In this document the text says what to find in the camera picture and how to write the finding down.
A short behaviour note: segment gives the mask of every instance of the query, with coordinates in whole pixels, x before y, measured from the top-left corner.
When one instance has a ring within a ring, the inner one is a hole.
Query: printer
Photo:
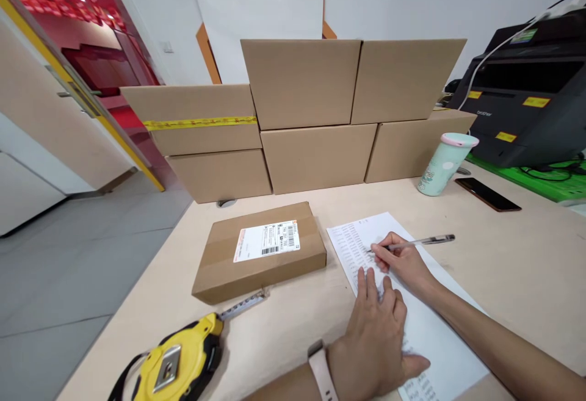
[[[498,167],[539,166],[575,158],[586,148],[586,9],[499,29],[475,57],[448,107],[477,114],[475,157]]]

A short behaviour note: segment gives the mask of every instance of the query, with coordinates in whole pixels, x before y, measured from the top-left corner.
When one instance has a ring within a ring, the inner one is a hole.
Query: water bottle
[[[479,140],[471,135],[447,132],[435,150],[417,190],[430,197],[437,197],[447,182],[456,173],[468,153],[478,145]]]

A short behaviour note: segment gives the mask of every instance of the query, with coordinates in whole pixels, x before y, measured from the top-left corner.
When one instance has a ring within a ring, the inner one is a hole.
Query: pen
[[[403,247],[410,247],[412,245],[430,245],[430,244],[441,244],[442,242],[450,242],[456,239],[453,234],[450,235],[442,235],[442,236],[432,236],[429,238],[423,238],[414,240],[411,242],[404,242],[402,244],[393,244],[387,245],[385,248],[389,251],[395,250],[396,248],[403,248]]]

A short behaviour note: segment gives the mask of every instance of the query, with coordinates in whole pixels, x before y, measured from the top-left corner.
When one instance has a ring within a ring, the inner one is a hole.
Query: smartwatch
[[[331,380],[330,368],[325,356],[324,342],[320,339],[307,350],[309,366],[316,378],[322,401],[338,401],[338,395]]]

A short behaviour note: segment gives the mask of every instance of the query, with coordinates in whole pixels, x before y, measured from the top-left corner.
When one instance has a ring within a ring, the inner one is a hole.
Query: cardboard box
[[[241,40],[261,130],[347,125],[359,40]]]
[[[275,193],[362,183],[377,125],[261,131]]]
[[[428,118],[464,44],[464,39],[365,41],[352,124]]]
[[[234,262],[242,229],[292,220],[297,221],[299,250]],[[219,221],[209,232],[192,295],[216,305],[324,268],[326,257],[316,219],[307,202]]]
[[[421,176],[445,132],[466,134],[476,114],[434,111],[427,120],[382,123],[368,163],[366,182]]]
[[[143,122],[256,115],[248,84],[125,87],[121,92]],[[151,136],[164,156],[261,148],[257,124],[166,129]]]
[[[198,204],[272,193],[262,150],[167,158]]]

